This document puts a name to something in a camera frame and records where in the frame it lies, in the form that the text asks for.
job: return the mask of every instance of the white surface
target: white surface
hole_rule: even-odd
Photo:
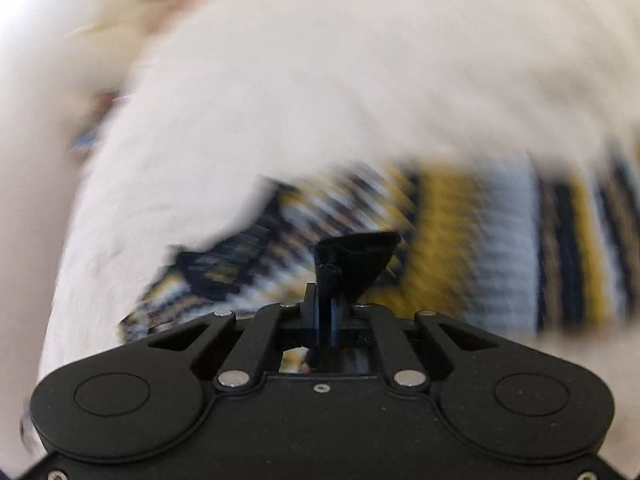
[[[78,184],[66,153],[71,130],[82,99],[125,75],[91,44],[66,39],[91,3],[0,0],[0,469],[11,476],[32,461],[18,422],[35,386]]]
[[[605,133],[628,142],[638,120],[639,54],[640,0],[209,2],[149,54],[90,165],[41,375],[116,345],[168,246],[237,226],[258,174],[407,154],[603,158]],[[611,381],[604,453],[627,475],[637,334],[548,343]]]

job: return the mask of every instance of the metal pin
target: metal pin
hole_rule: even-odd
[[[249,382],[249,379],[251,379],[249,374],[242,370],[227,370],[218,376],[218,382],[223,386],[228,386],[229,388],[244,386]]]
[[[394,375],[394,381],[400,386],[420,386],[426,380],[427,376],[418,370],[400,370]]]
[[[314,386],[314,391],[318,394],[327,394],[331,391],[331,386],[324,383],[316,384]]]

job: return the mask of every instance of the striped fabric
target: striped fabric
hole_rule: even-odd
[[[263,213],[204,253],[182,252],[121,323],[130,342],[216,310],[301,298],[327,236],[397,230],[365,301],[432,309],[491,332],[621,322],[640,300],[639,158],[604,177],[540,177],[526,160],[460,173],[363,166],[274,183]]]

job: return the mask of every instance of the striped knit garment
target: striped knit garment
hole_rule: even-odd
[[[121,323],[130,342],[216,310],[302,297],[327,236],[397,230],[362,298],[399,317],[431,309],[491,332],[620,322],[640,294],[640,172],[545,180],[526,160],[474,172],[419,164],[274,183],[263,212],[203,253],[180,252]]]

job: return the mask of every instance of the silver screw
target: silver screw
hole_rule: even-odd
[[[249,379],[251,379],[249,374],[242,370],[227,370],[218,376],[218,382],[223,386],[228,386],[229,388],[244,386],[249,382]]]
[[[317,394],[328,394],[331,391],[331,386],[324,383],[316,384],[314,386],[314,391]]]
[[[418,370],[400,370],[394,375],[394,381],[400,386],[420,386],[427,380],[427,376]]]

